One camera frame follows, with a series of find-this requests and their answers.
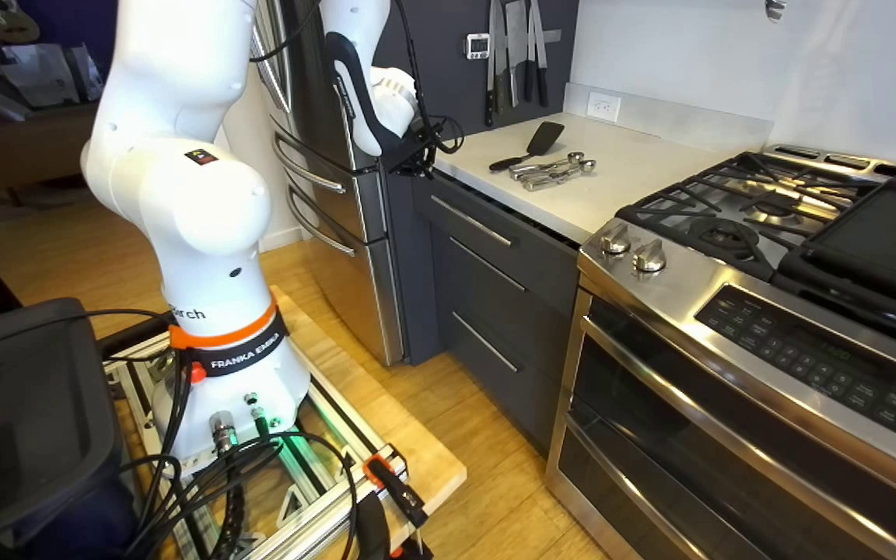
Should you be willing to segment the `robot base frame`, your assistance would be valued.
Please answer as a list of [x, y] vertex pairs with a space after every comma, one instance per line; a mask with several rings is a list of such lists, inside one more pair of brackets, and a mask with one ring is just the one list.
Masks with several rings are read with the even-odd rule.
[[202, 457], [174, 460], [183, 361], [153, 335], [103, 366], [143, 444], [133, 560], [434, 560], [407, 460], [315, 371], [293, 422], [248, 399], [212, 417]]

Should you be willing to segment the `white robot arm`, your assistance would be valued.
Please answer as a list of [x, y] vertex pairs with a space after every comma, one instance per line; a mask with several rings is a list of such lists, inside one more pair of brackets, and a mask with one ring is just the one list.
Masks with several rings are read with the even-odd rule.
[[312, 373], [286, 343], [259, 263], [272, 188], [214, 142], [247, 83], [256, 0], [123, 0], [114, 58], [81, 170], [92, 197], [153, 246], [188, 391], [165, 452], [214, 460], [214, 433], [293, 422]]

